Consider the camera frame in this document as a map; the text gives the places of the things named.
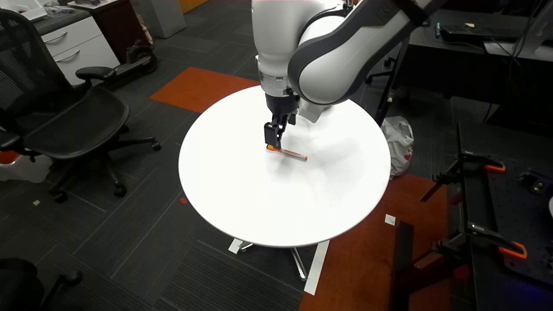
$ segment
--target chair armrest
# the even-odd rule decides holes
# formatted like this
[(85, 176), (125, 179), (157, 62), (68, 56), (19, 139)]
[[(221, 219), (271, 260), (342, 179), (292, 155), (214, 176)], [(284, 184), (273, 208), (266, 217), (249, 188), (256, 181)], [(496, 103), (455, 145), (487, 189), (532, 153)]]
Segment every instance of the chair armrest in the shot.
[(19, 134), (0, 129), (0, 150), (11, 150), (19, 139)]
[(74, 74), (85, 81), (90, 81), (90, 79), (107, 81), (118, 75), (118, 70), (112, 67), (81, 67)]

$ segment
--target white bag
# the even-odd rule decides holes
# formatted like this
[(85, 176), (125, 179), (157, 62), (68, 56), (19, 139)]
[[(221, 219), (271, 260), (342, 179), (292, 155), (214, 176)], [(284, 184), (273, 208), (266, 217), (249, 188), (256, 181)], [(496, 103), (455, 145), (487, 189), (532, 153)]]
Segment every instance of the white bag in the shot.
[(413, 143), (415, 143), (413, 127), (405, 117), (392, 115), (384, 119), (382, 131), (392, 157), (391, 176), (396, 177), (406, 172), (411, 164)]
[(52, 158), (47, 155), (36, 155), (35, 160), (28, 155), (19, 155), (9, 164), (0, 164), (0, 181), (26, 179), (31, 183), (42, 183), (50, 172)]

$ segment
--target floor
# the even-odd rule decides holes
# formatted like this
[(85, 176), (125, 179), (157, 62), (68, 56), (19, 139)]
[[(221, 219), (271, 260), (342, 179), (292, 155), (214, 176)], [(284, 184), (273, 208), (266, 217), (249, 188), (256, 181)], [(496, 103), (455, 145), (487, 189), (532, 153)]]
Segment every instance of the floor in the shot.
[[(249, 0), (209, 0), (185, 15), (187, 29), (156, 41), (159, 69), (116, 89), (133, 108), (128, 136), (154, 134), (163, 150), (135, 146), (114, 153), (126, 196), (97, 165), (87, 167), (55, 203), (45, 183), (0, 183), (0, 257), (24, 257), (50, 286), (59, 272), (81, 269), (85, 281), (55, 302), (57, 309), (297, 309), (303, 295), (285, 250), (251, 248), (233, 255), (230, 236), (182, 205), (178, 148), (194, 113), (149, 96), (189, 65), (256, 79)], [(373, 110), (384, 81), (353, 96)], [(430, 177), (453, 158), (455, 117), (481, 119), (487, 105), (415, 93), (394, 107), (415, 131), (410, 172)], [(309, 259), (313, 248), (303, 250)]]

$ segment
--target gray carpet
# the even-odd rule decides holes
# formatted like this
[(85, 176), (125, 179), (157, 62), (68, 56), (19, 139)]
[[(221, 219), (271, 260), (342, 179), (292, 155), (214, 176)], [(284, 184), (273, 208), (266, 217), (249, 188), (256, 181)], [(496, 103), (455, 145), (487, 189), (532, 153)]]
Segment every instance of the gray carpet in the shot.
[(301, 297), (303, 290), (202, 241), (192, 245), (161, 293), (166, 304), (185, 311), (290, 311)]

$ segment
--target cabinet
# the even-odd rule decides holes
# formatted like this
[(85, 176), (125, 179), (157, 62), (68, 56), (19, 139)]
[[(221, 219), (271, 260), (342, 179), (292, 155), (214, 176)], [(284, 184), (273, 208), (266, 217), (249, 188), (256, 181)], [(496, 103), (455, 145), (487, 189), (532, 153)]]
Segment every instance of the cabinet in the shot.
[(47, 32), (42, 39), (71, 84), (83, 82), (74, 74), (80, 67), (119, 65), (116, 53), (111, 50), (93, 17)]
[(150, 46), (150, 39), (138, 22), (130, 0), (114, 0), (99, 6), (80, 8), (85, 8), (93, 15), (119, 62), (126, 62), (126, 51), (137, 41)]

